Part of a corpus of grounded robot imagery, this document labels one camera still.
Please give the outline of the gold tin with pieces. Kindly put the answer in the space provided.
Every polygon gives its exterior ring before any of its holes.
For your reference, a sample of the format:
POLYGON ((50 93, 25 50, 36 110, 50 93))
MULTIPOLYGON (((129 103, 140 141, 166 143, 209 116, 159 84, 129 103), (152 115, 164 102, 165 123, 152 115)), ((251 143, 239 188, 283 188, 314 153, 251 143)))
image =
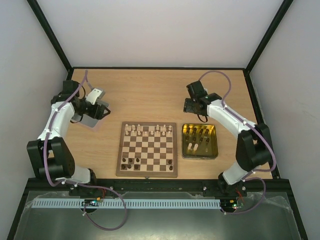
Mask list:
POLYGON ((181 129, 181 154, 185 159, 212 160, 218 157, 216 126, 187 123, 181 129))

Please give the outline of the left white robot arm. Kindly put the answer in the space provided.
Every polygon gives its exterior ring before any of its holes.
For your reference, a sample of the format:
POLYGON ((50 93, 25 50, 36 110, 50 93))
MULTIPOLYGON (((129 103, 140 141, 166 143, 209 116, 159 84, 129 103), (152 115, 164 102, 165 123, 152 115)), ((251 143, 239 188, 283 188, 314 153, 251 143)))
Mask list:
POLYGON ((54 186, 97 183, 92 169, 76 165, 65 142, 70 124, 94 128, 111 113, 109 104, 102 100, 105 94, 103 89, 91 87, 89 93, 80 96, 83 89, 77 81, 64 81, 62 91, 50 101, 51 112, 43 132, 26 146, 35 177, 47 180, 54 186))

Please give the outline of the wooden chess board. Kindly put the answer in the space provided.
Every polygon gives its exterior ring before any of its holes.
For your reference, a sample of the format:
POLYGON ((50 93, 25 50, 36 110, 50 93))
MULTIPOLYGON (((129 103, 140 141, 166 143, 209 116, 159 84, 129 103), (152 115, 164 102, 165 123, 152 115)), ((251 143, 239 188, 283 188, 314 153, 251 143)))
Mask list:
POLYGON ((121 125, 115 175, 177 178, 177 124, 124 121, 121 125))

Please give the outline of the silver tin lid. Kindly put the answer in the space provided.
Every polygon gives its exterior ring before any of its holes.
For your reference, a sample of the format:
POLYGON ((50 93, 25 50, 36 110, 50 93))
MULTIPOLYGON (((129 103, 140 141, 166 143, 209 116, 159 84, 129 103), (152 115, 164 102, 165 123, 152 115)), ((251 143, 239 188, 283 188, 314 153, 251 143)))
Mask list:
POLYGON ((92 117, 85 115, 85 114, 79 115, 77 113, 71 118, 70 121, 74 124, 79 123, 79 124, 84 125, 89 128, 94 128, 99 122, 98 119, 92 118, 92 117))

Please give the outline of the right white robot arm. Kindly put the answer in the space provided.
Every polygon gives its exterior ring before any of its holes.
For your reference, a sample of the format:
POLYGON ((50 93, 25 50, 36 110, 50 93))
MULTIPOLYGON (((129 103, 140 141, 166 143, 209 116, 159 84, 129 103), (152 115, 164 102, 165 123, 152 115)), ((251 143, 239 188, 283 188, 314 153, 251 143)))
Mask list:
POLYGON ((245 181, 253 172, 264 172, 260 166, 271 163, 276 167, 269 127, 245 119, 227 106, 225 97, 208 94, 201 81, 186 86, 189 98, 185 99, 183 111, 218 121, 237 139, 234 164, 218 176, 218 191, 229 196, 238 182, 245 181))

